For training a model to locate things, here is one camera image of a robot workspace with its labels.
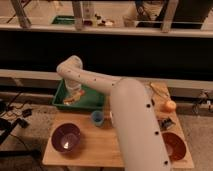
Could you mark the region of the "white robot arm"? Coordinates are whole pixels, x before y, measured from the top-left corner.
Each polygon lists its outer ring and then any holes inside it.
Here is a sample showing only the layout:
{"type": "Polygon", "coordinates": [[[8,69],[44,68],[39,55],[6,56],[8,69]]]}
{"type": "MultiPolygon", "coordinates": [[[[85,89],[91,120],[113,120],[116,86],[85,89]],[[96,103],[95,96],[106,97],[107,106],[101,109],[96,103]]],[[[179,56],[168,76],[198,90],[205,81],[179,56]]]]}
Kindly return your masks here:
{"type": "Polygon", "coordinates": [[[91,72],[79,67],[71,56],[57,66],[57,73],[109,95],[113,126],[125,171],[172,171],[151,97],[143,83],[134,78],[91,72]]]}

